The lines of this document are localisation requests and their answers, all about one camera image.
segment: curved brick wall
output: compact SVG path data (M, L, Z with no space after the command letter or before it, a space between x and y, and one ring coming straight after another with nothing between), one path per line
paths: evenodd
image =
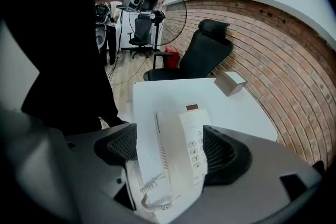
M240 73L277 129L278 142L309 164L322 160L328 167L336 153L336 56L328 44L303 22L262 3L193 0L186 6L185 28L170 45L182 56L201 20L230 23L233 52L211 76ZM179 9L167 8L163 37L181 28Z

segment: wooden floor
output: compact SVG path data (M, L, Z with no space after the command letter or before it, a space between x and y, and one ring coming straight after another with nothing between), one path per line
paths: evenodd
M113 66L105 67L106 74L110 78L110 84L113 90L115 104L119 110L119 118L130 123L133 119L133 85L135 82L143 81L143 74L153 69L153 54L146 59L144 54L137 54L134 59L132 55L135 52L121 51L113 75L109 75ZM156 58L156 67L162 66L162 58Z

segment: cardboard box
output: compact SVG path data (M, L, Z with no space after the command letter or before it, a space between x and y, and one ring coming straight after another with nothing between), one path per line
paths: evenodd
M234 71L221 72L215 80L217 87L219 87L226 96L239 92L246 83L247 81Z

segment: black clothing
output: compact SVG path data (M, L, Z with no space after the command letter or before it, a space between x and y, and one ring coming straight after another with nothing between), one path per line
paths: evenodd
M0 15L40 72L22 110L64 134L99 130L98 117L120 124L96 45L95 0L1 1Z
M115 27L106 25L106 37L103 46L99 49L101 63L103 66L107 65L107 44L109 44L110 65L115 62L115 50L117 49L116 31Z

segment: coiled phone cord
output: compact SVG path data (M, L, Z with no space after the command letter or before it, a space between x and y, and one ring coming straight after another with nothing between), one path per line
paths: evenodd
M145 194L145 193L150 192L151 190L155 189L157 186L158 186L157 183L152 182L148 186L140 189L140 192Z
M146 204L146 201L148 199L147 193L143 196L141 200L141 205L147 212L156 212L156 211L165 211L173 207L172 203L169 202L168 204L165 205L158 205L158 206L149 206Z

